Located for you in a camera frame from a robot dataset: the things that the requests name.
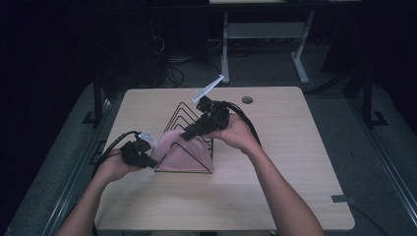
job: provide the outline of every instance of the table top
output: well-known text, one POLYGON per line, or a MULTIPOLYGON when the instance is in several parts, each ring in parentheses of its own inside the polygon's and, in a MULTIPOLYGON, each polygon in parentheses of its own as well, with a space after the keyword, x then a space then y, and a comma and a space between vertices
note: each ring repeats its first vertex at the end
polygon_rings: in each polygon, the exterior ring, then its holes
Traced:
MULTIPOLYGON (((132 89, 126 92, 108 147, 123 133, 151 131, 156 139, 178 104, 197 88, 132 89)), ((293 87, 214 88, 208 97, 237 104, 251 119, 263 148, 306 201, 325 230, 348 230, 354 219, 301 90, 293 87), (251 96, 252 104, 244 104, 251 96)), ((110 230, 274 230, 255 170, 247 156, 214 140, 212 174, 130 173, 105 189, 95 219, 110 230)))

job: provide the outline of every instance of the gray carpet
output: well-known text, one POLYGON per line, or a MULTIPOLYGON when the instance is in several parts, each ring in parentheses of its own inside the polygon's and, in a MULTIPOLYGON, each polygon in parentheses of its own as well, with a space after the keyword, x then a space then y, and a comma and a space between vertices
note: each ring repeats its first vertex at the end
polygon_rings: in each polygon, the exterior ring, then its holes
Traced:
MULTIPOLYGON (((302 56, 307 75, 311 82, 299 82, 289 52, 294 43, 278 42, 272 47, 246 57, 230 57, 230 87, 295 86, 302 90, 313 89, 335 75, 321 73, 328 45, 309 43, 302 56)), ((209 60, 212 64, 190 62, 176 69, 184 73, 185 88, 200 88, 218 76, 219 56, 209 60)), ((355 206, 366 212, 378 223, 387 235, 417 235, 416 225, 407 214, 401 200, 387 177, 378 152, 369 139, 368 131, 355 111, 354 100, 342 96, 346 82, 326 90, 320 95, 307 95, 306 99, 318 126, 331 163, 344 194, 355 201, 355 206)), ((172 88, 165 80, 161 88, 172 88)), ((58 200, 74 173, 79 173, 73 186, 70 204, 83 192, 89 181, 92 166, 89 160, 93 150, 105 141, 110 132, 123 92, 111 100, 104 113, 105 119, 97 129, 82 124, 87 112, 93 111, 92 86, 86 88, 67 123, 52 147, 49 155, 34 180, 21 207, 10 226, 11 235, 47 235, 59 225, 49 222, 58 200)), ((380 110, 389 125, 376 127, 373 134, 378 136, 393 159, 398 171, 414 196, 417 194, 417 138, 393 108, 387 94, 375 86, 374 108, 380 110)), ((356 226, 350 231, 327 232, 327 235, 383 235, 363 214, 352 209, 356 226)), ((147 235, 147 232, 100 232, 100 235, 147 235)))

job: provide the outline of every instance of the person's right hand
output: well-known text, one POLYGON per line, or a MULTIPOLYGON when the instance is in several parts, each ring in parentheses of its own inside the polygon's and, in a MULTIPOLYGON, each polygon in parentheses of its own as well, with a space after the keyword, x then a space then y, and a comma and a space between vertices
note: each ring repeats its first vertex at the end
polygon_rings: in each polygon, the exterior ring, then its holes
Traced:
POLYGON ((226 129, 213 131, 205 137, 223 140, 229 146, 238 148, 245 154, 248 154, 248 150, 260 147, 248 125, 236 114, 230 114, 229 125, 226 129))

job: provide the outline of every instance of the pink fabric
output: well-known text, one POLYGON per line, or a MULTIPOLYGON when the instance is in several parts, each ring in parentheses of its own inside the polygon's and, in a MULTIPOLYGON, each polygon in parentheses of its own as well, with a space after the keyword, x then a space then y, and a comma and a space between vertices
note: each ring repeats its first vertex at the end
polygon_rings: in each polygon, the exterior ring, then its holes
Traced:
POLYGON ((160 162, 158 169, 182 172, 211 172, 214 167, 209 150, 200 137, 185 142, 183 130, 171 130, 163 134, 153 147, 151 159, 160 162))

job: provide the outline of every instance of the black cable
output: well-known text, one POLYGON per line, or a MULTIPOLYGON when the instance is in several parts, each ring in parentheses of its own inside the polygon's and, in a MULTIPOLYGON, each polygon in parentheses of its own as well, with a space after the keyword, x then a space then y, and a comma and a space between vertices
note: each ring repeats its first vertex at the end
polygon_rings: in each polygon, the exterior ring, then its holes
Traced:
POLYGON ((368 214, 366 214, 362 209, 356 207, 355 205, 349 204, 350 207, 352 207, 353 209, 355 209, 356 211, 358 211, 360 214, 362 214, 362 216, 364 216, 365 218, 367 218, 369 221, 371 221, 372 224, 374 224, 375 227, 377 227, 381 233, 383 233, 385 236, 388 236, 388 234, 384 231, 384 229, 377 223, 377 221, 375 221, 373 218, 371 218, 371 216, 369 216, 368 214))
POLYGON ((261 146, 261 140, 258 136, 257 131, 255 130, 255 126, 254 124, 252 124, 251 120, 245 115, 245 113, 243 112, 242 109, 240 109, 239 106, 237 106, 234 103, 231 102, 226 102, 225 104, 227 106, 227 108, 231 109, 232 111, 236 112, 236 114, 238 114, 244 121, 245 123, 248 125, 249 129, 251 130, 252 135, 255 137, 255 139, 257 140, 258 144, 261 146))
POLYGON ((92 175, 91 175, 91 179, 94 177, 95 172, 97 172, 98 167, 104 162, 104 160, 107 159, 107 157, 109 156, 108 154, 110 153, 111 150, 114 149, 114 147, 116 147, 117 144, 119 144, 123 139, 126 138, 126 136, 131 135, 131 134, 135 134, 138 135, 139 132, 137 131, 130 131, 128 133, 125 133, 123 135, 121 135, 119 138, 117 138, 108 148, 107 150, 101 155, 101 157, 98 159, 97 164, 94 167, 94 170, 92 171, 92 175))
POLYGON ((179 70, 177 68, 174 68, 174 67, 168 67, 167 69, 170 69, 170 71, 171 71, 171 74, 168 73, 168 74, 166 74, 166 76, 168 77, 168 80, 172 83, 172 85, 175 88, 183 87, 182 84, 184 82, 184 73, 181 70, 179 70), (177 78, 175 77, 174 71, 176 71, 180 74, 181 78, 179 79, 179 81, 177 81, 177 78))

